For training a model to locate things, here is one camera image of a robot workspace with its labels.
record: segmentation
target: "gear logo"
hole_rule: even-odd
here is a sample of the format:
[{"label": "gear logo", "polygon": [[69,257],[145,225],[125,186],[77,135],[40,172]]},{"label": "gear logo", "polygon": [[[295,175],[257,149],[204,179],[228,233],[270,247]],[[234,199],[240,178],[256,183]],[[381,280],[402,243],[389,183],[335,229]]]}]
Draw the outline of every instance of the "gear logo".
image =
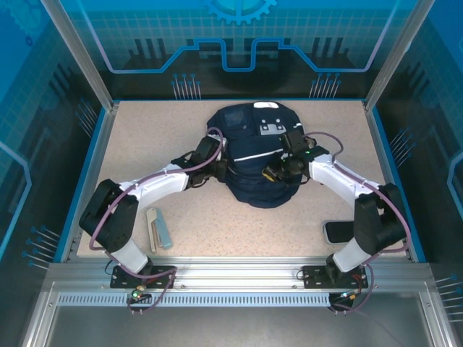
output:
[{"label": "gear logo", "polygon": [[243,22],[251,24],[252,20],[260,20],[261,14],[270,13],[269,8],[276,5],[276,0],[204,0],[204,5],[218,20],[241,25]]},{"label": "gear logo", "polygon": [[39,0],[0,0],[0,9],[7,9],[27,35],[32,35],[41,25],[42,6]]}]

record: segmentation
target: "speckled tabletop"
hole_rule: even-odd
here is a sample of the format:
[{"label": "speckled tabletop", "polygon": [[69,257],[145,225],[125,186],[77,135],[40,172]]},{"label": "speckled tabletop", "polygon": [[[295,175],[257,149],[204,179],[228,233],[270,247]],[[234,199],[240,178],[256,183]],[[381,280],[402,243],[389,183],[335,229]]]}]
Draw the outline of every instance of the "speckled tabletop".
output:
[{"label": "speckled tabletop", "polygon": [[[129,181],[163,168],[171,159],[196,148],[205,133],[205,123],[217,110],[242,102],[121,102],[98,181]],[[344,165],[383,183],[360,101],[281,103],[296,111],[306,132],[324,131],[338,136],[346,148],[339,156]],[[333,140],[316,138],[331,153],[338,149]],[[325,243],[323,222],[353,219],[353,210],[345,201],[312,180],[276,209],[258,209],[238,202],[225,184],[215,179],[200,189],[169,195],[151,207],[162,209],[174,245],[156,254],[168,256],[327,256],[340,246]],[[147,209],[138,213],[133,238],[151,254]],[[90,251],[89,240],[84,233],[77,255],[105,257],[102,252]]]}]

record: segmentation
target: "reflective stripe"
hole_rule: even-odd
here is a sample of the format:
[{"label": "reflective stripe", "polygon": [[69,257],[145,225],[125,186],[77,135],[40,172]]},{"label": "reflective stripe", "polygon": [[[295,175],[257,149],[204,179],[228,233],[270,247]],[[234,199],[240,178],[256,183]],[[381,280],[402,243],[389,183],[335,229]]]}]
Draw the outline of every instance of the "reflective stripe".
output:
[{"label": "reflective stripe", "polygon": [[235,162],[236,161],[244,161],[244,160],[248,160],[248,159],[265,157],[266,155],[271,155],[271,154],[275,154],[275,153],[278,153],[278,152],[283,152],[283,149],[273,150],[271,152],[266,152],[266,153],[261,153],[261,154],[256,154],[256,155],[250,155],[249,157],[238,158],[238,159],[235,159],[234,161]]}]

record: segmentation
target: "beige work surface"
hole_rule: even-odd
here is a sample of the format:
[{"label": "beige work surface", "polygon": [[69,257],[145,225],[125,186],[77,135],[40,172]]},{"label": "beige work surface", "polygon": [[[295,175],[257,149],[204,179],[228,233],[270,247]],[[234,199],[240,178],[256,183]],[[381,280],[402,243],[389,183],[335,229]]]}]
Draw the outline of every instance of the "beige work surface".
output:
[{"label": "beige work surface", "polygon": [[[121,102],[98,181],[144,177],[173,158],[194,150],[205,124],[224,106],[244,101]],[[285,100],[305,131],[330,132],[344,143],[339,160],[373,181],[383,183],[378,157],[360,101]],[[317,136],[334,153],[338,145]],[[340,246],[325,243],[326,220],[353,220],[352,208],[329,188],[310,180],[286,204],[259,209],[238,202],[225,184],[211,179],[204,187],[172,194],[151,207],[162,209],[173,247],[156,254],[168,256],[327,256]],[[138,213],[133,238],[151,254],[146,210]],[[104,257],[88,248],[83,233],[77,255]]]}]

